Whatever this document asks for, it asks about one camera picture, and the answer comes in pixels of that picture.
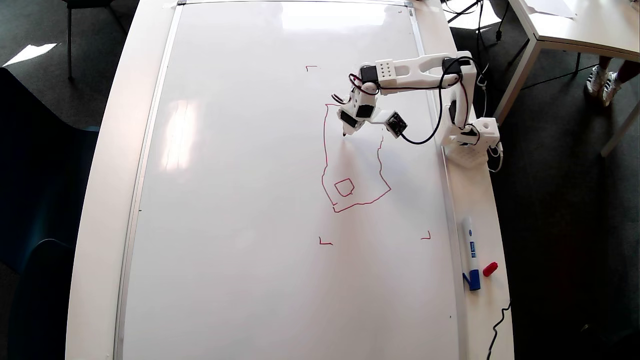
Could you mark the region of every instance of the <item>blue marker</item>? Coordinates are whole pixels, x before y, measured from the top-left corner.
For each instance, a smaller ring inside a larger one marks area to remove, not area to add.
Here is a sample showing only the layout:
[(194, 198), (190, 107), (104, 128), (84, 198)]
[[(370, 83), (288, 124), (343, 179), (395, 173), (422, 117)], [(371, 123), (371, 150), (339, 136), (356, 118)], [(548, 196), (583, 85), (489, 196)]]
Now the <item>blue marker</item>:
[(465, 233), (465, 238), (467, 239), (469, 254), (471, 256), (471, 260), (469, 261), (469, 266), (471, 270), (469, 270), (469, 277), (466, 274), (462, 273), (462, 277), (465, 279), (467, 284), (469, 285), (469, 290), (476, 291), (480, 289), (480, 271), (478, 270), (478, 258), (476, 257), (476, 242), (473, 238), (473, 232), (471, 231), (471, 218), (466, 217), (462, 220), (462, 231)]

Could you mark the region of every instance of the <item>table leg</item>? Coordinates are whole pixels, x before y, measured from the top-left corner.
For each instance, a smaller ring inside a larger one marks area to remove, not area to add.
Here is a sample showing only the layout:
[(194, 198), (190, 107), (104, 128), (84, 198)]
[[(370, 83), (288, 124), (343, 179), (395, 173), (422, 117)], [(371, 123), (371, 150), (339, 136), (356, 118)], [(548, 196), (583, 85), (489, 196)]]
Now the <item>table leg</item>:
[(620, 140), (622, 139), (622, 136), (624, 136), (624, 134), (627, 133), (627, 130), (629, 130), (631, 125), (634, 123), (634, 121), (638, 119), (639, 106), (640, 106), (640, 102), (636, 104), (636, 107), (633, 110), (631, 110), (631, 113), (629, 114), (625, 122), (613, 134), (613, 136), (611, 137), (611, 140), (607, 142), (607, 145), (605, 145), (602, 148), (602, 151), (600, 151), (600, 155), (602, 155), (603, 158), (609, 155), (609, 153), (613, 150), (613, 148), (620, 142)]
[(522, 55), (522, 59), (518, 64), (518, 68), (513, 74), (513, 77), (509, 82), (509, 86), (507, 86), (507, 90), (504, 92), (502, 100), (500, 100), (498, 108), (493, 114), (493, 116), (498, 120), (498, 124), (502, 124), (504, 118), (507, 116), (507, 113), (511, 109), (511, 105), (513, 105), (516, 97), (518, 97), (518, 93), (520, 92), (524, 81), (527, 79), (527, 75), (529, 75), (531, 67), (536, 62), (538, 54), (540, 54), (540, 49), (541, 46), (535, 39), (531, 39), (531, 41), (529, 41), (529, 44), (527, 44), (527, 49)]

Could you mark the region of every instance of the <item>red drawing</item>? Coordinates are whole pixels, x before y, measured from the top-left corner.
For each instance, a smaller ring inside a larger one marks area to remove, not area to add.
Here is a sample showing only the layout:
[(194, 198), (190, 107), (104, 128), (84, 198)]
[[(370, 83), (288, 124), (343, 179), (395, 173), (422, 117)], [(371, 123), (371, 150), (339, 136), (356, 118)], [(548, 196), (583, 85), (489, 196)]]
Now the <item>red drawing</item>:
[[(332, 156), (329, 157), (327, 150), (327, 117), (329, 115), (329, 106), (338, 106), (336, 104), (325, 104), (326, 112), (324, 114), (323, 124), (323, 145), (324, 145), (324, 170), (322, 173), (322, 186), (326, 196), (329, 198), (333, 206), (333, 212), (352, 208), (356, 205), (368, 205), (380, 200), (384, 195), (391, 191), (391, 186), (382, 176), (382, 161), (380, 160), (380, 149), (385, 141), (384, 136), (380, 138), (378, 148), (375, 149), (376, 143), (371, 142), (371, 136), (378, 136), (378, 128), (370, 126), (361, 129), (358, 134), (361, 139), (353, 142), (352, 149), (345, 150), (345, 142), (342, 137), (342, 122), (336, 117), (330, 124), (332, 145)], [(329, 169), (329, 159), (332, 159), (332, 169)], [(327, 188), (324, 185), (325, 177), (333, 187)]]
[(322, 239), (320, 239), (320, 236), (318, 236), (318, 239), (320, 240), (320, 245), (331, 245), (331, 246), (333, 246), (332, 243), (323, 243)]
[(348, 177), (345, 180), (340, 180), (333, 185), (335, 186), (335, 189), (338, 190), (338, 193), (340, 194), (340, 196), (343, 196), (343, 197), (347, 197), (351, 195), (353, 193), (353, 189), (356, 188), (355, 186), (353, 186), (353, 182)]

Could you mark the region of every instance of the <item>corner mark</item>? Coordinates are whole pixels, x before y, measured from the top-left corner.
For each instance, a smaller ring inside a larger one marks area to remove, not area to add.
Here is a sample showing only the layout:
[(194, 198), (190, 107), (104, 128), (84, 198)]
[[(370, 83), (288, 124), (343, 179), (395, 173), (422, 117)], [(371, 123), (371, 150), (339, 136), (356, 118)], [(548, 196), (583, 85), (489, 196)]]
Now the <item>corner mark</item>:
[(333, 246), (332, 243), (323, 243), (322, 239), (320, 238), (320, 236), (318, 236), (318, 240), (320, 240), (320, 245), (331, 245), (331, 246)]

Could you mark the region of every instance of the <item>chair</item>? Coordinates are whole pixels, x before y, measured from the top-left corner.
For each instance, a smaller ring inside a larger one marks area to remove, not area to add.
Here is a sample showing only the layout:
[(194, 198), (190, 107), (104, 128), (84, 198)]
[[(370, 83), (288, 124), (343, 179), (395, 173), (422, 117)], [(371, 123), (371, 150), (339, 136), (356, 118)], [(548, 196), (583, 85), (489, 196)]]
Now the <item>chair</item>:
[(15, 290), (8, 359), (64, 359), (73, 248), (46, 239), (29, 256)]
[(42, 239), (75, 246), (97, 137), (0, 68), (0, 261), (17, 273)]
[(69, 80), (73, 79), (71, 73), (71, 10), (74, 9), (89, 9), (89, 8), (106, 8), (109, 10), (109, 13), (116, 19), (116, 22), (120, 26), (120, 29), (123, 33), (127, 33), (124, 26), (118, 19), (118, 16), (113, 11), (111, 7), (111, 3), (113, 0), (62, 0), (67, 3), (67, 68), (68, 68), (68, 78)]

